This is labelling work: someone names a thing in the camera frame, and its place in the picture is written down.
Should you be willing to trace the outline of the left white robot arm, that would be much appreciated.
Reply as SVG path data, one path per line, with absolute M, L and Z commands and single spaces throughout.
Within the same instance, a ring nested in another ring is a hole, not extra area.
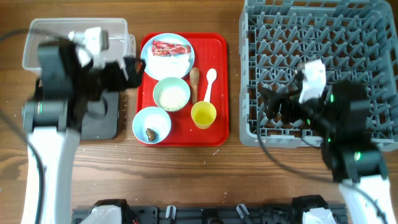
M 96 68 L 93 61 L 80 63 L 78 46 L 61 39 L 38 47 L 42 74 L 22 112 L 29 158 L 23 223 L 70 222 L 73 161 L 88 102 L 142 83 L 143 59 L 125 57 L 123 68 L 118 62 Z

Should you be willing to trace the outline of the small light blue bowl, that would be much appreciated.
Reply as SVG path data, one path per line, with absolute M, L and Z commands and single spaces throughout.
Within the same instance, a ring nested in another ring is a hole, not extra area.
M 159 144 L 169 135 L 171 127 L 169 114 L 156 106 L 140 110 L 132 122 L 132 131 L 136 139 L 144 144 Z M 152 141 L 149 140 L 148 129 L 155 133 Z

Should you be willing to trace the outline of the brown carrot-like food piece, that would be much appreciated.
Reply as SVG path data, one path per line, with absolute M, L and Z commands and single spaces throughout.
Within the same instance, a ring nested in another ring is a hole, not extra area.
M 192 89 L 192 103 L 195 104 L 198 101 L 198 82 L 200 77 L 200 71 L 198 68 L 193 67 L 190 70 L 190 85 Z

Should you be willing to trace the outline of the white rice pile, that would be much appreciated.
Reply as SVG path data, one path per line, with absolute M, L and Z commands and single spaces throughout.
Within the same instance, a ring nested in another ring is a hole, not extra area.
M 166 111 L 178 111 L 187 104 L 187 101 L 187 93 L 178 86 L 163 89 L 159 93 L 160 106 Z

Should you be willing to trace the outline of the brown food scrap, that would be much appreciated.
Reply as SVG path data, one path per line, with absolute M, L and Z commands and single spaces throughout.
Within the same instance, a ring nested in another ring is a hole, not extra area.
M 146 134 L 149 142 L 154 142 L 157 138 L 157 133 L 151 128 L 146 129 Z

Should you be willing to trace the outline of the red snack wrapper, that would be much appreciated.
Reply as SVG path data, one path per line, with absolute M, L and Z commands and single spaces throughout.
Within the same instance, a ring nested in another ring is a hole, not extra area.
M 191 50 L 192 49 L 189 45 L 173 44 L 161 40 L 152 41 L 152 54 L 154 56 L 190 54 Z

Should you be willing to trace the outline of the white napkin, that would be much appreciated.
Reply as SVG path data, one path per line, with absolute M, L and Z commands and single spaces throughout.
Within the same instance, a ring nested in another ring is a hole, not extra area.
M 181 77 L 190 66 L 190 54 L 150 56 L 149 65 L 151 73 L 158 77 Z

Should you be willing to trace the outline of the green bowl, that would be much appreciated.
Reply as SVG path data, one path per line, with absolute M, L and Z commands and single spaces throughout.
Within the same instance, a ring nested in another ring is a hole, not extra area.
M 180 111 L 188 103 L 190 95 L 187 82 L 176 77 L 160 80 L 153 90 L 155 104 L 168 112 Z

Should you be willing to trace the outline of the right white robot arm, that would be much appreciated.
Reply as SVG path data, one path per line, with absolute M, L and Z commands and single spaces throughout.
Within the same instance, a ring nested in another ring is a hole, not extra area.
M 258 117 L 301 119 L 322 138 L 322 159 L 338 184 L 354 223 L 396 223 L 383 154 L 366 131 L 370 102 L 359 83 L 335 83 L 330 93 L 299 103 L 300 91 L 259 88 L 264 109 Z

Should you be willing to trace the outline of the yellow plastic cup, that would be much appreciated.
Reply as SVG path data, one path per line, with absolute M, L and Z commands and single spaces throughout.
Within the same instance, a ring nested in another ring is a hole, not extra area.
M 191 117 L 199 129 L 209 128 L 216 119 L 216 108 L 207 101 L 195 103 L 191 109 Z

